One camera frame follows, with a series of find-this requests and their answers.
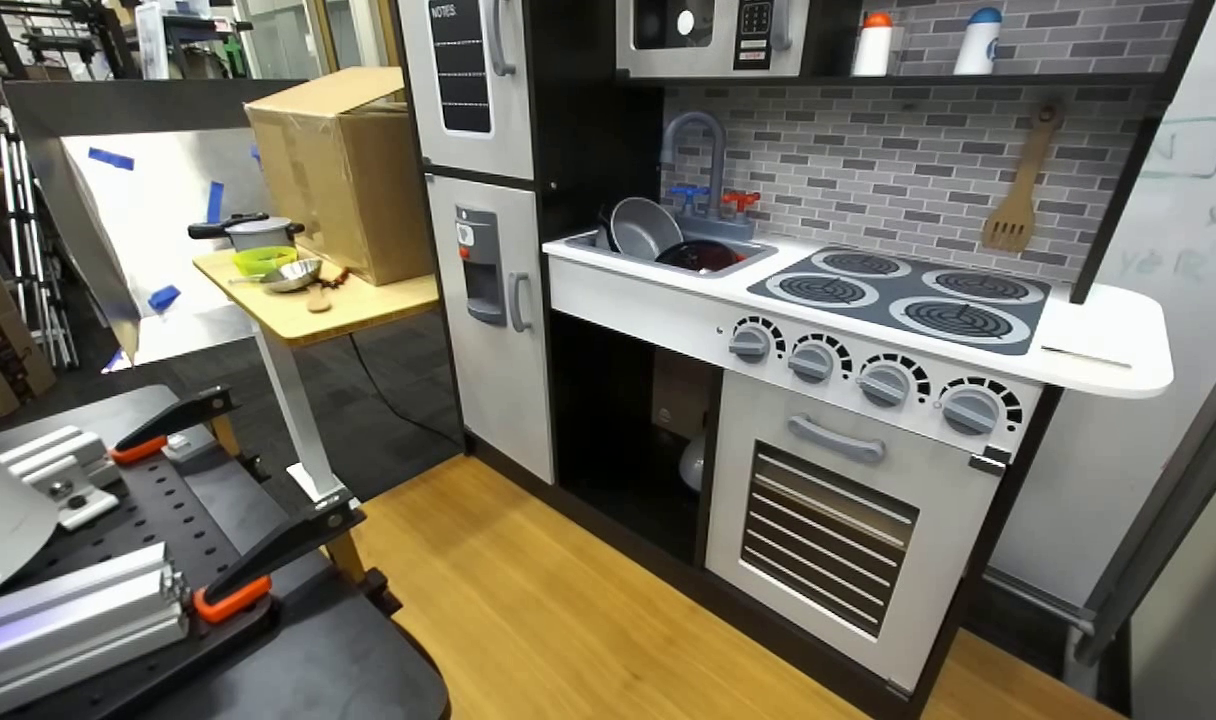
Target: refrigerator door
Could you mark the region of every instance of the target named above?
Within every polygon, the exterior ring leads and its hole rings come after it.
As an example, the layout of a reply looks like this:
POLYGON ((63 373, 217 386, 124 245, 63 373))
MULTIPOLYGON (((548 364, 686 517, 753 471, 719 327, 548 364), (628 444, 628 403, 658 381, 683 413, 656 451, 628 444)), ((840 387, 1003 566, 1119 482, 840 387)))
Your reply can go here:
POLYGON ((553 485, 537 196, 429 177, 462 428, 553 485))
POLYGON ((399 0, 418 153, 532 181, 524 0, 399 0))

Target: toy kitchen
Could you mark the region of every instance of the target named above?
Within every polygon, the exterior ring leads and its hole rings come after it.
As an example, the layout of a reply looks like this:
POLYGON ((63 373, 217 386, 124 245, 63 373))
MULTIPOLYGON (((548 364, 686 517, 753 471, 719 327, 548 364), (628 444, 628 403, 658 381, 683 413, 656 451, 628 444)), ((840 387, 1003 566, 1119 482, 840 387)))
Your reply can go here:
POLYGON ((1093 278, 1200 12, 581 12, 399 3, 466 439, 915 715, 1058 394, 1172 386, 1162 309, 1093 278), (1003 21, 990 76, 957 71, 968 21, 1003 21), (1049 33, 1083 26, 1132 39, 1049 33))

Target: backsplash tile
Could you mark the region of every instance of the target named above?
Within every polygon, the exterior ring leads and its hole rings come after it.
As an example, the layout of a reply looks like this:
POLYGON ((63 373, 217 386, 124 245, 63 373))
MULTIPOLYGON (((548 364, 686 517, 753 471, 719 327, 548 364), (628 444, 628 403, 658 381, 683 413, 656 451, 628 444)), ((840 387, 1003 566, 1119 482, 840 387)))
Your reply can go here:
MULTIPOLYGON (((1073 283, 1114 177, 1149 112, 1140 90, 877 90, 877 85, 686 85, 669 120, 711 112, 724 123, 729 190, 756 190, 760 235, 863 245, 964 269, 1073 283), (1008 196, 1028 120, 1064 101, 1056 149, 1035 190, 1028 252, 980 250, 1008 196)), ((686 130, 673 181, 706 181, 706 136, 686 130)))
POLYGON ((995 71, 1162 71, 1190 0, 863 0, 892 12, 892 76, 946 76, 968 17, 1003 12, 995 71))

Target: wooden floor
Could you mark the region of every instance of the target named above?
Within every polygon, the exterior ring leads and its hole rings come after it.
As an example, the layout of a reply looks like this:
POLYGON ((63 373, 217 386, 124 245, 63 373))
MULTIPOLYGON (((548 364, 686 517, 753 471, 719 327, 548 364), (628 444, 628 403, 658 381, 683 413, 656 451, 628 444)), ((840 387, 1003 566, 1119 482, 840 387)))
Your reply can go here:
MULTIPOLYGON (((860 715, 480 460, 375 496, 356 539, 446 678, 455 720, 860 715)), ((964 634, 927 715, 1111 714, 964 634)))

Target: faucet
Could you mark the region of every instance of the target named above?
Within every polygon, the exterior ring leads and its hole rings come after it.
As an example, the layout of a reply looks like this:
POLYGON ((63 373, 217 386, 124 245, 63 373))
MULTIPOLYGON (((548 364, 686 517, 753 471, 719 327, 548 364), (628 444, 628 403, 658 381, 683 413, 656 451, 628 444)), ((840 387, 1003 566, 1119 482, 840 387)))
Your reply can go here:
POLYGON ((706 123, 711 130, 711 220, 724 218, 724 130, 711 112, 681 112, 658 140, 658 164, 675 170, 675 140, 686 123, 706 123))

